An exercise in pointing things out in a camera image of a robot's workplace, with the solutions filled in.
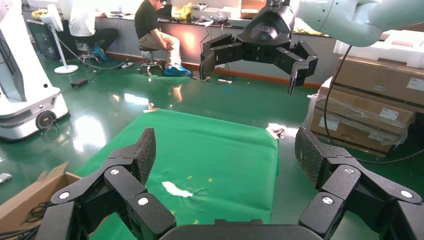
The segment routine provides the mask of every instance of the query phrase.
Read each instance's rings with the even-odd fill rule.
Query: black pants
[[[118,38],[118,30],[115,28],[104,28],[95,31],[93,36],[75,36],[74,38],[78,41],[87,43],[88,46],[93,48],[95,43],[98,41],[102,41],[103,43],[100,45],[100,48],[105,52],[106,50],[115,42]]]

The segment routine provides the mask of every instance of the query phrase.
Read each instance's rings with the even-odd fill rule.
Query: silver screw
[[[118,169],[113,169],[112,171],[110,171],[110,174],[117,175],[117,174],[119,174],[119,170]]]
[[[332,204],[334,203],[333,199],[331,199],[331,198],[330,198],[330,197],[328,197],[328,196],[323,197],[323,198],[322,198],[322,201],[323,201],[325,204],[328,204],[328,205],[332,205]]]
[[[138,200],[138,205],[146,205],[149,202],[149,200],[147,199],[147,197],[142,197]]]
[[[59,198],[60,199],[66,199],[67,197],[69,197],[69,192],[68,191],[66,191],[66,192],[64,192],[64,193],[62,193],[62,194],[60,194],[59,195]]]
[[[344,171],[348,174],[354,174],[355,173],[355,171],[352,170],[351,168],[345,168]]]
[[[402,194],[405,198],[409,198],[409,199],[414,197],[409,191],[405,191],[405,190],[400,191],[400,194]]]

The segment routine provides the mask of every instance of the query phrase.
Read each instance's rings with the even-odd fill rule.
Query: khaki pants
[[[168,48],[168,60],[166,62],[165,68],[168,68],[171,65],[178,64],[181,65],[181,55],[180,55],[180,40],[174,36],[170,36],[166,33],[159,32],[162,40],[166,43]],[[156,38],[151,34],[147,34],[139,39],[140,45],[148,49],[159,49],[162,50],[162,45],[156,40]]]

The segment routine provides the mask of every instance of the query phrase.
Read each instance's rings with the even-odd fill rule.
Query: electric fan
[[[43,14],[40,18],[41,21],[45,24],[48,24],[51,32],[53,33],[54,40],[56,41],[57,49],[59,51],[60,57],[62,59],[63,66],[60,66],[54,70],[57,74],[70,74],[78,70],[77,65],[68,65],[62,51],[61,43],[59,42],[58,32],[64,31],[64,26],[62,24],[61,17],[59,16],[58,9],[54,4],[47,5],[47,14]]]

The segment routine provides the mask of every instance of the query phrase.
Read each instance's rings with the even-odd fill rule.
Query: black t-shirt
[[[158,27],[158,14],[149,0],[144,0],[135,13],[135,31],[141,39]]]

